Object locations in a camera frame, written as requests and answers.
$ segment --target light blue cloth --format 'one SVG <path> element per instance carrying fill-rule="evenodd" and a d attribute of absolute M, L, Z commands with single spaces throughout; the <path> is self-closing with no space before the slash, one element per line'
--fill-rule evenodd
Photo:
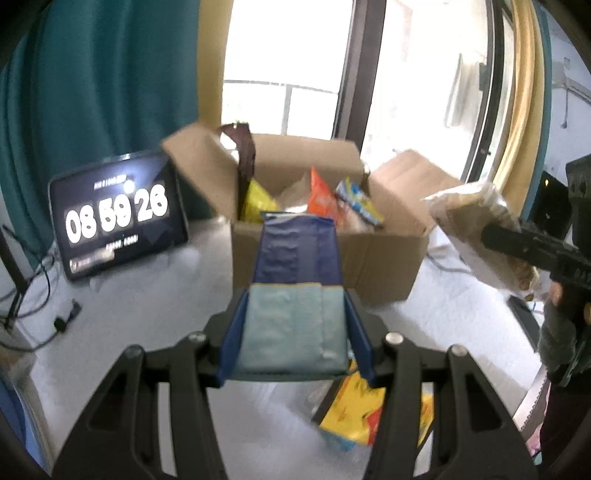
<path fill-rule="evenodd" d="M 302 381 L 348 371 L 344 291 L 321 284 L 253 284 L 235 380 Z"/>

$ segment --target countdown timer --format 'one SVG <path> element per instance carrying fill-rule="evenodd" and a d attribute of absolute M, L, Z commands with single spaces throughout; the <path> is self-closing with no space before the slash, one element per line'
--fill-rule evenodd
<path fill-rule="evenodd" d="M 162 151 L 116 157 L 50 182 L 71 280 L 187 241 L 176 172 Z"/>
<path fill-rule="evenodd" d="M 157 183 L 147 189 L 139 189 L 134 196 L 135 217 L 137 222 L 146 222 L 154 217 L 163 217 L 168 213 L 168 199 L 164 185 Z M 92 205 L 83 205 L 80 210 L 68 210 L 66 213 L 66 233 L 70 243 L 75 245 L 83 238 L 90 240 L 99 233 L 111 233 L 116 227 L 127 228 L 133 222 L 133 212 L 129 197 L 120 193 L 117 197 L 99 201 L 98 218 Z"/>

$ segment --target brown package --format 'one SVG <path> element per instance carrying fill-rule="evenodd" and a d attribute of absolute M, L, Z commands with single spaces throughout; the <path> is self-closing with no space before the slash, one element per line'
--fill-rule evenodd
<path fill-rule="evenodd" d="M 363 164 L 354 143 L 286 135 L 254 134 L 255 179 L 276 196 L 314 166 L 331 189 L 346 177 L 357 184 Z M 233 283 L 250 284 L 262 225 L 236 219 L 238 173 L 234 159 L 214 133 L 200 124 L 176 132 L 162 143 L 179 172 L 232 228 Z M 434 222 L 422 201 L 460 184 L 414 151 L 385 163 L 369 176 L 369 194 L 386 217 L 373 233 L 337 232 L 346 288 L 366 304 L 405 300 L 425 256 Z"/>

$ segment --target yellow package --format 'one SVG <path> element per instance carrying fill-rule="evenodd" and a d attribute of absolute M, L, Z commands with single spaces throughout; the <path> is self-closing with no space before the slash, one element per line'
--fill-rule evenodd
<path fill-rule="evenodd" d="M 262 223 L 261 212 L 276 212 L 277 210 L 279 210 L 278 203 L 261 187 L 260 183 L 252 179 L 248 185 L 240 220 L 249 223 Z"/>
<path fill-rule="evenodd" d="M 351 368 L 357 368 L 355 362 Z M 320 428 L 362 445 L 373 445 L 382 414 L 385 388 L 370 388 L 355 372 L 340 386 L 335 400 L 329 407 Z M 433 396 L 423 394 L 418 445 L 427 437 L 434 418 Z"/>

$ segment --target box flap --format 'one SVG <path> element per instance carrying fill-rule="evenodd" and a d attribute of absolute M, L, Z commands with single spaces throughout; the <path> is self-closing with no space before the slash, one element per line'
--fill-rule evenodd
<path fill-rule="evenodd" d="M 236 220 L 238 168 L 214 132 L 192 124 L 166 138 L 162 148 L 211 207 L 220 215 Z"/>
<path fill-rule="evenodd" d="M 386 162 L 369 176 L 369 191 L 376 204 L 389 196 L 391 203 L 399 203 L 397 222 L 400 230 L 429 231 L 435 221 L 429 215 L 423 199 L 441 190 L 461 185 L 462 182 L 414 150 L 407 150 Z M 411 223 L 407 229 L 402 223 Z"/>
<path fill-rule="evenodd" d="M 255 178 L 273 196 L 301 179 L 310 167 L 316 168 L 331 189 L 346 177 L 357 184 L 363 177 L 363 162 L 353 142 L 270 134 L 252 137 Z"/>

